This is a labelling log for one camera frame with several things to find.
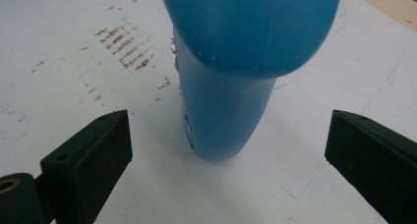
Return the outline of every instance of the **black plastic part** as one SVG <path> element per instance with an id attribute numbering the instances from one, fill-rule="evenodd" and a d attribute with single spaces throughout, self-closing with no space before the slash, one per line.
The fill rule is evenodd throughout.
<path id="1" fill-rule="evenodd" d="M 126 110 L 97 118 L 40 161 L 58 224 L 91 224 L 132 160 Z"/>
<path id="2" fill-rule="evenodd" d="M 326 159 L 388 223 L 417 223 L 417 143 L 334 110 Z"/>
<path id="3" fill-rule="evenodd" d="M 43 224 L 35 182 L 30 174 L 0 178 L 0 223 Z"/>

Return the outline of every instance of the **blue plastic object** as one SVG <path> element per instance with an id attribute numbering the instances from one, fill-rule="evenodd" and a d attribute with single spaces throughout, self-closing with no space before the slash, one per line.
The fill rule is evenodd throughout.
<path id="1" fill-rule="evenodd" d="M 338 0 L 163 0 L 172 23 L 191 147 L 236 155 L 257 127 L 277 77 L 319 49 Z"/>

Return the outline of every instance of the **white table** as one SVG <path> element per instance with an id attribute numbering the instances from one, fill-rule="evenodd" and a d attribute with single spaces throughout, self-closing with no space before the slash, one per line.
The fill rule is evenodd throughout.
<path id="1" fill-rule="evenodd" d="M 187 143 L 171 30 L 161 0 L 0 0 L 0 177 L 38 176 L 40 159 L 94 118 L 128 109 L 134 159 L 96 223 L 386 223 L 324 151 L 332 109 L 417 140 L 416 32 L 341 0 L 246 147 L 212 163 Z"/>

